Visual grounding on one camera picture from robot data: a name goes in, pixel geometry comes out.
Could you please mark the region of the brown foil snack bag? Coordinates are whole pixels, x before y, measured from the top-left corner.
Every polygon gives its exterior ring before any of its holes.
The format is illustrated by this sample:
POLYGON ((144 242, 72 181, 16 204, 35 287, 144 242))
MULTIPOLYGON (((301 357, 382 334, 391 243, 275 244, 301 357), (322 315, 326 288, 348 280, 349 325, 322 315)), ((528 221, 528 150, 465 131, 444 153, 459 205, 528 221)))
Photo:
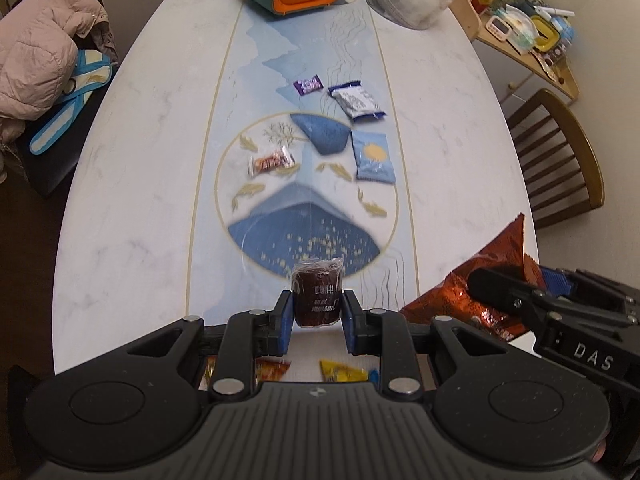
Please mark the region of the brown foil snack bag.
POLYGON ((407 321, 428 324, 437 315, 449 315, 504 341, 524 334, 514 294, 547 288, 539 264, 524 249, 524 223, 519 214, 440 284, 403 307, 407 321))

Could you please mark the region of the red yellow chip bag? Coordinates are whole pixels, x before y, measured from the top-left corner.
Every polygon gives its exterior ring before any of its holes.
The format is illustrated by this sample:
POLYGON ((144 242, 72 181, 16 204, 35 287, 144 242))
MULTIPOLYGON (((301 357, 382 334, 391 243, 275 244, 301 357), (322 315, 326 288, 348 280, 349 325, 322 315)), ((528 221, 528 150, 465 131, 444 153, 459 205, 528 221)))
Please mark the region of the red yellow chip bag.
MULTIPOLYGON (((203 376, 198 388, 205 391, 212 383, 217 364, 216 356, 208 356, 205 360, 203 376)), ((258 358, 255 360, 255 382, 278 382, 290 369, 291 363, 282 359, 258 358)))

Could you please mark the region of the clear red candy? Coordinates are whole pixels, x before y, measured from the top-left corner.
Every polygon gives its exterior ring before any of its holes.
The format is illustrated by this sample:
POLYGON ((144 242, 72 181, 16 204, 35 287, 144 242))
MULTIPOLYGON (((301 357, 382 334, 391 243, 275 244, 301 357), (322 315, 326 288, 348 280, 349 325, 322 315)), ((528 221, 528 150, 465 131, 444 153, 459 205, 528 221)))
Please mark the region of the clear red candy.
POLYGON ((262 157, 251 157, 248 161, 247 172, 251 178, 258 174, 265 174, 281 168, 291 168, 295 165, 295 159, 285 146, 280 146, 273 152, 262 157))

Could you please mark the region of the light blue sun cookie packet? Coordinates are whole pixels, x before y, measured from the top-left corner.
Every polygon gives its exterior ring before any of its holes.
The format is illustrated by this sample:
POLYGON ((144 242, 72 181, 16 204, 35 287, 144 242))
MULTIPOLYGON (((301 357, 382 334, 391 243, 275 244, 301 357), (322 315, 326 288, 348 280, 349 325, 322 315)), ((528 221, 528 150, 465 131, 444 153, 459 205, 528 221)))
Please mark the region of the light blue sun cookie packet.
POLYGON ((395 170, 384 133, 352 130, 352 150, 358 180, 396 183, 395 170))

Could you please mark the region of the white blue snack packet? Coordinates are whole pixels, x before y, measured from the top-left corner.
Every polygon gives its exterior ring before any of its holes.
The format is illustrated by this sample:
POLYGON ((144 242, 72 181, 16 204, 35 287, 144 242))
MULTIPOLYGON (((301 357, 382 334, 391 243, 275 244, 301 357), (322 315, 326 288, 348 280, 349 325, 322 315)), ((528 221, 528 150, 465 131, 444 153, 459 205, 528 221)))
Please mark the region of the white blue snack packet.
POLYGON ((328 93, 353 122, 380 120, 386 116, 386 111, 382 110, 375 98, 363 88, 360 80, 330 87, 328 93))

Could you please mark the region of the purple candy wrapper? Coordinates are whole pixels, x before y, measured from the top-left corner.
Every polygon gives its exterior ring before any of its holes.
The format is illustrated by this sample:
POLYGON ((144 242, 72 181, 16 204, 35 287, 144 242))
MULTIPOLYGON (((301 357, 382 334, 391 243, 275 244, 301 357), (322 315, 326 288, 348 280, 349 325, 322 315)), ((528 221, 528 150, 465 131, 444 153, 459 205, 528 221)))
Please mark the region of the purple candy wrapper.
POLYGON ((297 91, 299 96, 306 96, 323 89, 323 84, 318 75, 314 75, 310 78, 299 79, 293 82, 293 87, 297 91))

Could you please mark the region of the small yellow snack packet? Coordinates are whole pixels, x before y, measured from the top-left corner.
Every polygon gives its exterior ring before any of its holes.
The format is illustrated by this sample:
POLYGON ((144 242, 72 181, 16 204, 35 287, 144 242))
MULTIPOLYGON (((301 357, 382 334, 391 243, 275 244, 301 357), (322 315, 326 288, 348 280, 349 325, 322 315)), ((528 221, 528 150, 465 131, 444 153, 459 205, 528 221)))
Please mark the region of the small yellow snack packet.
POLYGON ((320 360, 319 365, 324 382, 367 382, 369 380, 369 372, 362 368, 331 360, 320 360))

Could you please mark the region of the white cardboard box red trim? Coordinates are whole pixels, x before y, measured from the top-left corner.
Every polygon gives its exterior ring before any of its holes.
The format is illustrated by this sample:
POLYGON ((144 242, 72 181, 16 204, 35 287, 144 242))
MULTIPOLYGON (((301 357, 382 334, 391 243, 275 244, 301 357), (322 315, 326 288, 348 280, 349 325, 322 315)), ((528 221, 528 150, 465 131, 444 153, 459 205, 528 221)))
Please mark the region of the white cardboard box red trim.
POLYGON ((363 370, 378 370, 377 356, 353 356, 347 351, 345 337, 337 325, 321 330, 294 330, 285 356, 263 356, 291 363, 290 369, 279 382, 324 382, 320 360, 331 360, 363 370))

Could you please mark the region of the wooden chair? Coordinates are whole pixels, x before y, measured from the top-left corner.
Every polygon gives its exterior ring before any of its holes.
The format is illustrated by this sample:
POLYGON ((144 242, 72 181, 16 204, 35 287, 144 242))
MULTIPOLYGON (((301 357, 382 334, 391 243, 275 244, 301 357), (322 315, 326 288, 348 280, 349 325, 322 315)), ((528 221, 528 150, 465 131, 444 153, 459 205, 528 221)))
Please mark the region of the wooden chair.
POLYGON ((604 180, 596 153, 577 117, 554 92, 536 91, 506 125, 536 230, 603 206, 604 180))

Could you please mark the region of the wooden side cabinet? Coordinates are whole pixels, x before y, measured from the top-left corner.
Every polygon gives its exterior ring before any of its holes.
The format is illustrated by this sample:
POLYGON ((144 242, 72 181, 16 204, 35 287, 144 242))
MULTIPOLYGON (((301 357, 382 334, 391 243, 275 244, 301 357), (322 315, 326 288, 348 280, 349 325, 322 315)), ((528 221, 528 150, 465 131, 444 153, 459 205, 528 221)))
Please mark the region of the wooden side cabinet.
POLYGON ((539 89, 555 92, 567 104, 578 99, 577 82, 566 62, 552 65, 538 50, 546 39, 537 35, 538 16, 530 18, 514 6, 496 14, 478 13, 472 0, 454 0, 449 9, 471 41, 503 110, 513 110, 539 89))

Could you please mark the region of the yellow tissue box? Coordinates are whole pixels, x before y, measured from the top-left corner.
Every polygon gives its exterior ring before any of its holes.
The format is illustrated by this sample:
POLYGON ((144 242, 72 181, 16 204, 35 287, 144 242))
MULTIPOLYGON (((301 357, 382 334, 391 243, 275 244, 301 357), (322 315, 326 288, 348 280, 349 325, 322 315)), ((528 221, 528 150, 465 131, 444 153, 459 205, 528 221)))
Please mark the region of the yellow tissue box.
POLYGON ((549 52, 561 40, 559 31, 551 22, 538 14, 532 15, 530 19, 536 27, 538 34, 535 39, 535 49, 540 53, 549 52))

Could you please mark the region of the wet wipes pack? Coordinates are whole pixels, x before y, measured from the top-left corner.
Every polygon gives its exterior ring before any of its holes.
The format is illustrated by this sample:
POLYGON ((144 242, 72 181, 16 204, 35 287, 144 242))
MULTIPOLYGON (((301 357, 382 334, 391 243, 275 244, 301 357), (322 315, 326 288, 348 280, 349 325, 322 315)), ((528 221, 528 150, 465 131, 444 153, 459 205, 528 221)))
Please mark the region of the wet wipes pack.
POLYGON ((519 54, 526 54, 533 50, 538 34, 530 17, 515 6, 507 4, 504 8, 503 18, 512 27, 512 34, 508 39, 508 43, 519 54))

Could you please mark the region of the white digital timer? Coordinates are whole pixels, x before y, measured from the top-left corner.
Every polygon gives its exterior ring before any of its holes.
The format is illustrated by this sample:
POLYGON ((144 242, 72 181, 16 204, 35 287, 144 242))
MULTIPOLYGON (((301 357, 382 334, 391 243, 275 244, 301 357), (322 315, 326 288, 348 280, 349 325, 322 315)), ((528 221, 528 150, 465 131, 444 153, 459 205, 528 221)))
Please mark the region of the white digital timer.
POLYGON ((500 42, 506 42, 512 34, 511 25, 498 15, 493 15, 489 18, 485 24, 485 29, 500 42))

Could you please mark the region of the blue white bag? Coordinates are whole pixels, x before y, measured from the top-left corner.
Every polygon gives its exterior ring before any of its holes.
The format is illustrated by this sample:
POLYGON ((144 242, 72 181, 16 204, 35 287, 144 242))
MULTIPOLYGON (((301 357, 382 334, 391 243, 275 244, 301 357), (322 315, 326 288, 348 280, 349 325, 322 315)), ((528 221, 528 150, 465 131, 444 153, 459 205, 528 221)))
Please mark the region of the blue white bag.
POLYGON ((54 105, 60 109, 34 135, 29 151, 41 155, 70 128, 94 90, 106 86, 112 78, 110 58, 98 50, 80 50, 70 79, 54 105))

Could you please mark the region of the pink puffer jacket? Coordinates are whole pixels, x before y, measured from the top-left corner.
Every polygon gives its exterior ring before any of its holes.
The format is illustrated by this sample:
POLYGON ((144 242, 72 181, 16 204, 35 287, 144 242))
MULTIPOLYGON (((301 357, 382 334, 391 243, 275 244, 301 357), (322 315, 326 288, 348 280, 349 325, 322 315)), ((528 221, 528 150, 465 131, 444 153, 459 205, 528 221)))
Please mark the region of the pink puffer jacket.
POLYGON ((117 60, 99 0, 23 0, 1 19, 1 143, 41 117, 63 93, 76 63, 77 38, 117 60))

